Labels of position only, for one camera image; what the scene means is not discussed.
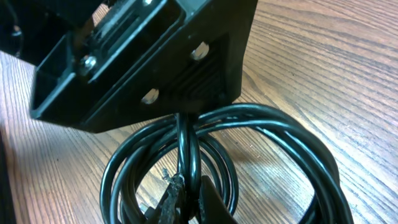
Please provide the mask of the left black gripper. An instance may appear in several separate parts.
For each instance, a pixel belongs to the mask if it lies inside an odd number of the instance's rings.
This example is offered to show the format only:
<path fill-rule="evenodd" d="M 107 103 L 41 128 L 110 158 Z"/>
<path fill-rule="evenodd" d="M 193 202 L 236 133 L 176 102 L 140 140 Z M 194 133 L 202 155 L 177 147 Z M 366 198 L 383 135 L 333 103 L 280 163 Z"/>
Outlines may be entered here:
<path fill-rule="evenodd" d="M 100 133 L 202 113 L 241 93 L 256 1 L 121 1 L 83 41 L 67 32 L 35 69 L 33 119 Z"/>

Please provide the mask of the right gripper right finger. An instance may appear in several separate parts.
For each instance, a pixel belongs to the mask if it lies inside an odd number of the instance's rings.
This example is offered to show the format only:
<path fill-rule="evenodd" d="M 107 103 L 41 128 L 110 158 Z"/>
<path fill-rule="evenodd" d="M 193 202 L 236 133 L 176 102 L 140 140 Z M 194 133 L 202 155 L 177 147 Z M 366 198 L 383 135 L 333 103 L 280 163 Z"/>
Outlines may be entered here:
<path fill-rule="evenodd" d="M 198 203 L 201 224 L 237 224 L 207 175 L 201 178 Z"/>

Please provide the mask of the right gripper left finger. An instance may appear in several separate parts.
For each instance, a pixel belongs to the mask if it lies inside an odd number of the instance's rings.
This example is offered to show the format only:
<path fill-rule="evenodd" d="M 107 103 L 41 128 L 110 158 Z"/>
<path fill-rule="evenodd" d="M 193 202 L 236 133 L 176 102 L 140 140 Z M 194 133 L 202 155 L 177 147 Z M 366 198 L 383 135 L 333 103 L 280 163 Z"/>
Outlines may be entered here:
<path fill-rule="evenodd" d="M 186 211 L 184 178 L 179 173 L 171 176 L 167 169 L 162 172 L 163 179 L 169 185 L 156 208 L 150 207 L 145 212 L 147 218 L 145 224 L 185 224 L 187 218 L 184 215 Z"/>

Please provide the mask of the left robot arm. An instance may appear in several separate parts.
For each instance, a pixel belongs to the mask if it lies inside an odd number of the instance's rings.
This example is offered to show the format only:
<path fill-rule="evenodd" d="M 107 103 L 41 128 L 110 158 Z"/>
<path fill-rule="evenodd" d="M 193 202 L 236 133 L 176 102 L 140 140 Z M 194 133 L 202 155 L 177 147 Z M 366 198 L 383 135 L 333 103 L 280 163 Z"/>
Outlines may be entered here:
<path fill-rule="evenodd" d="M 95 23 L 102 5 L 108 12 Z M 33 119 L 100 133 L 228 105 L 257 2 L 2 1 L 1 50 L 31 63 Z"/>

